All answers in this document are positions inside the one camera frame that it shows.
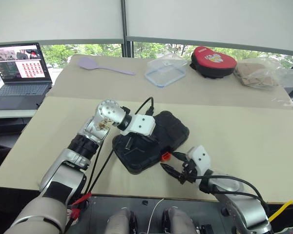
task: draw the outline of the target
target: laptop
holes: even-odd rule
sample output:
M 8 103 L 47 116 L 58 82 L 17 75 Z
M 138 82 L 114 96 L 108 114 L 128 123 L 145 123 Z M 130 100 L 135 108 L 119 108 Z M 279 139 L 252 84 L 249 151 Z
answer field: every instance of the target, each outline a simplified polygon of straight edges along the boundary
M 52 86 L 38 43 L 0 45 L 0 110 L 36 110 Z

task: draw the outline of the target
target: red clip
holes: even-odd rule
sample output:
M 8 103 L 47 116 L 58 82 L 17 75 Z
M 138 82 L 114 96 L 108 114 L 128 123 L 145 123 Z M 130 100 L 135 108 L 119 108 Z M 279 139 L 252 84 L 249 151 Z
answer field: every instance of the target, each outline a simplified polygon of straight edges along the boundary
M 80 216 L 80 209 L 72 208 L 72 213 L 70 214 L 70 217 L 76 220 L 77 218 L 79 218 L 79 216 Z
M 161 162 L 165 162 L 165 161 L 170 160 L 170 157 L 171 157 L 171 154 L 169 152 L 164 153 L 162 155 Z
M 72 206 L 74 206 L 74 205 L 76 205 L 76 204 L 78 204 L 78 203 L 81 203 L 81 202 L 87 200 L 89 197 L 91 197 L 91 192 L 89 192 L 89 193 L 83 195 L 81 198 L 79 198 L 77 201 L 75 201 L 75 202 L 72 204 Z

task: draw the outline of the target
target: yellow cable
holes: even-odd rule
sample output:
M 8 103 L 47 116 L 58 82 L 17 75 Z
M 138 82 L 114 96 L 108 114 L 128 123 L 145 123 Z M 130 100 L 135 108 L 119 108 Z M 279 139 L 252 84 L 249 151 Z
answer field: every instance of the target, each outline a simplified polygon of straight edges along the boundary
M 273 221 L 275 218 L 277 218 L 277 216 L 279 214 L 281 214 L 288 206 L 290 206 L 293 203 L 293 201 L 288 201 L 287 203 L 285 203 L 283 206 L 281 206 L 281 208 L 279 210 L 277 210 L 272 216 L 270 216 L 270 218 L 268 219 L 269 222 Z

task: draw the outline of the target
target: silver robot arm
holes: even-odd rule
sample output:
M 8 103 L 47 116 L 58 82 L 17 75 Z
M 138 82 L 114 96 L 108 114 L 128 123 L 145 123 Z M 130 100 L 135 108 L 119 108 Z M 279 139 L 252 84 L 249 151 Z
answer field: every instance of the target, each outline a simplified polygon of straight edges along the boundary
M 29 202 L 15 219 L 6 234 L 64 233 L 66 208 L 81 193 L 85 170 L 102 144 L 110 127 L 150 136 L 155 127 L 152 116 L 129 115 L 130 110 L 112 100 L 102 101 L 95 115 L 77 132 L 41 180 L 40 195 Z
M 195 183 L 202 192 L 213 194 L 225 206 L 241 234 L 273 233 L 265 209 L 258 199 L 246 195 L 217 193 L 247 193 L 243 183 L 228 178 L 197 179 L 199 176 L 229 176 L 210 169 L 210 157 L 202 145 L 191 148 L 187 154 L 173 153 L 173 155 L 184 162 L 182 172 L 179 173 L 171 166 L 162 163 L 163 169 L 180 183 L 189 181 Z
M 213 172 L 210 169 L 210 157 L 204 147 L 192 148 L 187 153 L 189 159 L 195 163 L 197 176 L 227 176 Z M 241 182 L 233 179 L 210 178 L 197 179 L 195 184 L 202 192 L 217 190 L 220 192 L 245 192 Z M 266 234 L 273 233 L 265 209 L 256 198 L 245 195 L 213 194 L 220 201 L 233 218 L 237 230 L 241 234 Z

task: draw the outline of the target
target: table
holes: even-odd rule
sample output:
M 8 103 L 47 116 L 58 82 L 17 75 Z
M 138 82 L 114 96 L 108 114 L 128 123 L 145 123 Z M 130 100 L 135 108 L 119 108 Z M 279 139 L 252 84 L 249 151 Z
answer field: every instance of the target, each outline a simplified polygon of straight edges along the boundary
M 158 88 L 144 77 L 150 59 L 89 56 L 99 66 L 136 73 L 129 76 L 103 69 L 85 70 L 77 65 L 83 56 L 72 56 L 48 96 L 138 102 L 153 96 L 159 103 L 293 109 L 293 102 L 282 87 L 272 91 L 254 89 L 241 85 L 234 75 L 222 79 L 204 78 L 186 65 L 184 78 Z
M 66 148 L 102 99 L 47 97 L 0 167 L 0 187 L 37 190 L 38 184 L 63 148 Z M 118 101 L 134 112 L 140 102 Z M 293 199 L 293 110 L 162 103 L 155 99 L 155 114 L 169 110 L 190 129 L 178 149 L 186 152 L 202 144 L 215 171 L 254 184 L 268 202 Z M 112 128 L 97 168 L 104 163 Z M 172 158 L 170 165 L 181 169 Z M 92 165 L 87 170 L 90 175 Z M 214 200 L 194 184 L 170 177 L 159 164 L 131 175 L 114 155 L 93 193 Z

